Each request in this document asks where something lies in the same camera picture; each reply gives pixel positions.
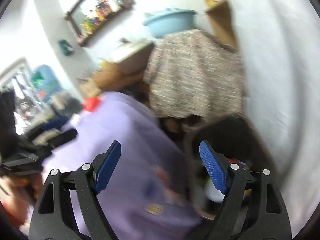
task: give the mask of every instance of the purple cloth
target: purple cloth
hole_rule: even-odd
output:
[[[76,170],[117,140],[121,158],[107,189],[98,195],[114,232],[120,240],[183,239],[201,219],[187,201],[183,207],[166,203],[164,183],[152,167],[161,166],[170,176],[170,188],[183,194],[187,185],[185,155],[159,128],[149,108],[118,92],[104,93],[101,98],[93,113],[82,113],[75,125],[77,139],[46,160],[45,172],[53,168],[61,172]],[[88,234],[76,194],[71,193],[78,227]],[[163,213],[148,213],[145,208],[152,203],[163,206]]]

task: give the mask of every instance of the hand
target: hand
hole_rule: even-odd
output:
[[[5,209],[21,223],[27,219],[28,206],[31,198],[24,187],[31,185],[34,189],[34,198],[37,199],[42,188],[41,174],[32,174],[21,177],[7,177],[7,186],[10,188],[10,195],[4,201]]]

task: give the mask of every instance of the window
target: window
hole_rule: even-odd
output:
[[[30,69],[25,60],[11,65],[0,75],[1,90],[13,89],[16,94],[16,110],[14,112],[17,134],[22,134],[31,125],[44,104],[30,83]]]

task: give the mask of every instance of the person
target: person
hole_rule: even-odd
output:
[[[22,226],[28,216],[28,206],[31,204],[30,196],[25,190],[26,186],[34,189],[34,199],[37,199],[42,188],[41,174],[13,177],[8,176],[2,180],[7,186],[9,193],[1,201],[2,206],[15,226]]]
[[[66,129],[74,127],[78,137],[53,150],[43,163],[43,178],[52,169],[75,171],[84,163],[91,163],[117,140],[122,148],[120,160],[107,188],[97,196],[117,237],[183,239],[201,223],[186,197],[184,153],[160,129],[152,110],[142,103],[119,92],[106,92],[100,98],[92,113],[83,112],[76,123],[66,125]],[[14,189],[21,185],[12,183]],[[76,193],[71,191],[70,195],[79,231],[88,235]],[[25,219],[25,203],[11,200],[7,210],[15,214],[20,205],[20,219]]]

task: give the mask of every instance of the blue gripper pad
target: blue gripper pad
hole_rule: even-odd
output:
[[[199,153],[204,166],[206,167],[209,176],[214,184],[214,187],[220,190],[221,193],[225,195],[228,191],[225,173],[217,159],[214,157],[214,153],[205,141],[202,141],[200,143]]]
[[[105,190],[113,171],[121,156],[121,145],[118,141],[114,141],[109,150],[107,151],[107,157],[102,162],[100,168],[96,173],[93,187],[93,192],[98,195],[102,190]]]

